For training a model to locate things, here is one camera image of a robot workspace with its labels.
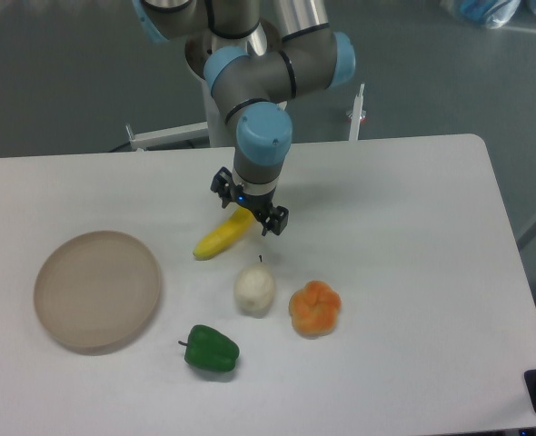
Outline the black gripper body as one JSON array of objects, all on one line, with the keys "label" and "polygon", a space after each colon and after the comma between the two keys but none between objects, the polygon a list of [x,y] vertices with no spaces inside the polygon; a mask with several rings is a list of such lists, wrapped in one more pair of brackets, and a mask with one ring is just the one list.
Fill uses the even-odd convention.
[{"label": "black gripper body", "polygon": [[257,221],[268,221],[273,214],[275,181],[269,183],[248,183],[243,179],[231,182],[232,200],[251,212]]}]

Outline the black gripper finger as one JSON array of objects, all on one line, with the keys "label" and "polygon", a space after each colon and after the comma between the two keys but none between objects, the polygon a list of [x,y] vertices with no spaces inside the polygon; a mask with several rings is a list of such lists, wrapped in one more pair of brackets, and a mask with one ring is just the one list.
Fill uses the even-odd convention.
[{"label": "black gripper finger", "polygon": [[289,219],[289,210],[283,206],[272,206],[260,219],[263,226],[262,236],[268,233],[281,235],[287,226]]},{"label": "black gripper finger", "polygon": [[232,173],[226,167],[221,167],[214,175],[210,189],[220,198],[223,209],[235,202]]}]

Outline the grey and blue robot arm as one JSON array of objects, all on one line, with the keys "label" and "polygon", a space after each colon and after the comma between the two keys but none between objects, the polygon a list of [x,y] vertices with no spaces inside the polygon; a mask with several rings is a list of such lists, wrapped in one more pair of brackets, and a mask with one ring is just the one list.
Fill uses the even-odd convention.
[{"label": "grey and blue robot arm", "polygon": [[233,168],[211,189],[222,205],[249,210],[265,230],[280,232],[288,211],[273,195],[290,150],[293,124],[281,105],[349,81],[350,38],[334,32],[322,1],[276,1],[276,45],[263,31],[258,1],[136,1],[144,31],[156,42],[190,37],[188,55],[203,79],[235,148]]}]

